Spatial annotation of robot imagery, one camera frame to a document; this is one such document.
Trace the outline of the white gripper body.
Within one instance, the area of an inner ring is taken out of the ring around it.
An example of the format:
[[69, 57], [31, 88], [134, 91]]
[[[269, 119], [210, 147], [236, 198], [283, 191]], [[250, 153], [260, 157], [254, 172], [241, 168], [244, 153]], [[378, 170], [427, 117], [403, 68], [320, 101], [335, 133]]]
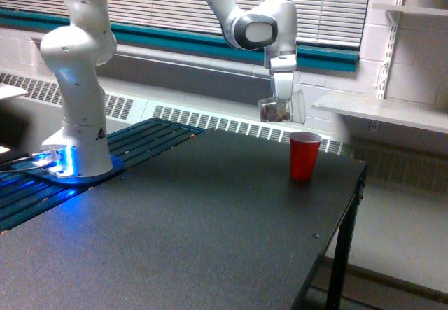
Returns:
[[291, 98], [296, 69], [296, 55], [281, 55], [269, 60], [270, 87], [277, 99]]

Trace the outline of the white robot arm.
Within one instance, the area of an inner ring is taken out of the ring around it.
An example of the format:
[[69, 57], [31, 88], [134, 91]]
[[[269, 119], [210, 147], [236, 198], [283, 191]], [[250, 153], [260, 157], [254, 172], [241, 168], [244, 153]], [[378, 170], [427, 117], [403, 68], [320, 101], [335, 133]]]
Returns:
[[[40, 51], [54, 73], [62, 96], [62, 127], [43, 142], [62, 152], [49, 172], [58, 178], [92, 178], [113, 168], [106, 140], [105, 93], [96, 69], [116, 53], [108, 0], [63, 0], [70, 23], [47, 33]], [[297, 67], [298, 17], [290, 0], [265, 0], [242, 10], [234, 0], [205, 0], [218, 18], [228, 45], [264, 52], [276, 106], [271, 122], [289, 119]]]

